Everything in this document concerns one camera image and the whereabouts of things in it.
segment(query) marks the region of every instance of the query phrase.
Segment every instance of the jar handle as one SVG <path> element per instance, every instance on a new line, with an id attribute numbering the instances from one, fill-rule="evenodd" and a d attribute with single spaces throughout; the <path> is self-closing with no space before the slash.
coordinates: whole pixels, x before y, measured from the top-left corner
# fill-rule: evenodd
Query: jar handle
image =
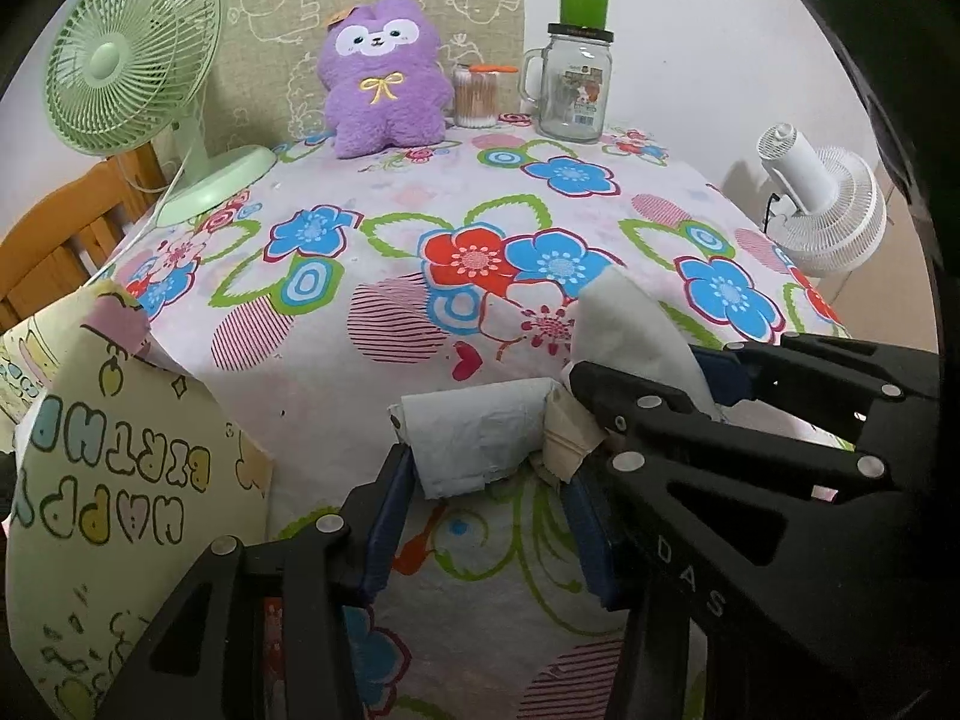
<path id="1" fill-rule="evenodd" d="M 520 65 L 520 78 L 517 79 L 517 86 L 520 87 L 520 98 L 525 103 L 539 106 L 539 100 L 537 98 L 530 97 L 530 93 L 527 92 L 527 70 L 530 68 L 530 63 L 536 59 L 536 57 L 543 59 L 544 50 L 531 49 L 529 52 L 526 52 L 525 55 L 523 55 L 523 64 Z"/>

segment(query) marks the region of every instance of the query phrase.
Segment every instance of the yellow bow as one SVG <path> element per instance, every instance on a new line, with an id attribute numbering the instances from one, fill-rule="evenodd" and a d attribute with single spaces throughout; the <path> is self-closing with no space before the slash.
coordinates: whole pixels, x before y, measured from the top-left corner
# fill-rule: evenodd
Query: yellow bow
<path id="1" fill-rule="evenodd" d="M 373 95 L 373 99 L 370 101 L 370 105 L 379 103 L 381 95 L 387 95 L 391 100 L 396 100 L 397 96 L 390 91 L 390 86 L 388 84 L 398 84 L 403 83 L 404 77 L 402 73 L 390 73 L 388 76 L 384 76 L 382 79 L 363 79 L 360 81 L 360 91 L 361 92 L 372 92 L 376 89 L 376 94 Z"/>

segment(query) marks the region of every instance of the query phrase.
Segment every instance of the electric fan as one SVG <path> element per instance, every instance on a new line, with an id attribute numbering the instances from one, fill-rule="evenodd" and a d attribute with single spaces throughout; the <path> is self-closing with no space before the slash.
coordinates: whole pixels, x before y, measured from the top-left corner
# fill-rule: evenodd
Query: electric fan
<path id="1" fill-rule="evenodd" d="M 757 153 L 782 194 L 765 232 L 807 275 L 852 271 L 873 254 L 887 208 L 870 166 L 845 148 L 813 151 L 792 124 L 770 127 Z"/>
<path id="2" fill-rule="evenodd" d="M 223 12 L 223 0 L 79 0 L 54 40 L 44 107 L 67 146 L 110 156 L 173 127 L 182 164 L 157 204 L 157 226 L 213 208 L 277 160 L 264 146 L 212 159 L 206 154 L 197 95 L 213 63 Z M 178 188 L 181 176 L 185 186 Z"/>

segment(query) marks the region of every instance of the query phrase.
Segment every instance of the tablecloth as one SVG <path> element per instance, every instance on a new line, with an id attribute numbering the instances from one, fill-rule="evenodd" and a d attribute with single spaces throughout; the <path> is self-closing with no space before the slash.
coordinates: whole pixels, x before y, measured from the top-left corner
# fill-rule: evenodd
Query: tablecloth
<path id="1" fill-rule="evenodd" d="M 275 458 L 275 536 L 373 479 L 403 394 L 558 377 L 577 295 L 611 264 L 692 343 L 843 333 L 784 252 L 641 130 L 578 146 L 512 115 L 347 161 L 329 137 L 282 146 L 263 179 L 152 231 L 112 274 Z M 733 418 L 830 440 L 762 407 Z M 529 471 L 416 498 L 390 586 L 347 612 L 368 716 L 602 718 L 624 618 L 587 593 L 574 550 Z"/>

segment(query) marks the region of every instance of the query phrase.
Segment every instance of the green fan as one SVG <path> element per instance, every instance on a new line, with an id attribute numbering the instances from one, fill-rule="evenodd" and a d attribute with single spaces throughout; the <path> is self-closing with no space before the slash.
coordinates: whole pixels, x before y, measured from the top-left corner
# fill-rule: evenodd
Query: green fan
<path id="1" fill-rule="evenodd" d="M 157 226 L 219 205 L 277 160 L 264 146 L 206 154 L 197 97 L 223 12 L 223 0 L 79 0 L 47 63 L 44 107 L 67 146 L 110 156 L 173 127 L 182 180 L 157 204 Z"/>

